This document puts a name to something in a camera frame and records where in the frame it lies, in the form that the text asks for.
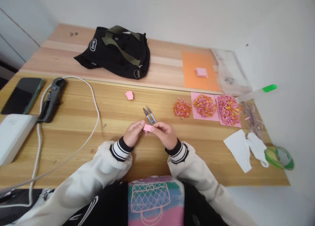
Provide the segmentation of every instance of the black clamp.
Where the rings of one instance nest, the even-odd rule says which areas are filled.
[[[50,123],[57,112],[60,103],[60,97],[63,92],[63,88],[66,85],[66,81],[63,78],[56,78],[52,85],[51,90],[47,95],[44,102],[42,112],[40,113],[37,123]]]

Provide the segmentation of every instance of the glue stick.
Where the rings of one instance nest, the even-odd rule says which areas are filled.
[[[237,103],[245,102],[245,101],[248,101],[250,99],[257,98],[260,95],[263,95],[264,93],[268,93],[268,92],[275,90],[275,89],[277,89],[277,85],[272,84],[272,85],[269,85],[267,87],[261,88],[259,90],[247,93],[247,94],[239,96],[239,97],[236,97],[235,100]]]

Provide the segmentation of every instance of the small scissors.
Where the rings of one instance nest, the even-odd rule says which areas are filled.
[[[153,125],[153,122],[157,122],[157,121],[155,120],[155,118],[154,118],[154,116],[153,116],[153,114],[152,114],[152,112],[151,112],[151,110],[150,110],[150,108],[148,106],[147,106],[147,110],[145,108],[143,108],[143,111],[144,111],[145,115],[147,116],[150,124]]]

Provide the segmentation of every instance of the white jacket sleeve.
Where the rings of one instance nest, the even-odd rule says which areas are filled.
[[[236,206],[227,189],[218,184],[191,145],[178,140],[176,147],[166,152],[170,156],[167,163],[172,177],[194,185],[229,226],[257,225],[245,211]]]
[[[62,225],[79,209],[90,204],[105,186],[121,180],[132,164],[129,148],[122,138],[99,146],[93,159],[56,188],[43,204],[23,215],[16,225]]]

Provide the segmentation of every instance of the green cap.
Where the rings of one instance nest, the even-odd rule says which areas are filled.
[[[271,84],[267,87],[264,87],[262,90],[267,93],[267,92],[270,92],[270,91],[275,90],[277,88],[278,88],[277,85]]]

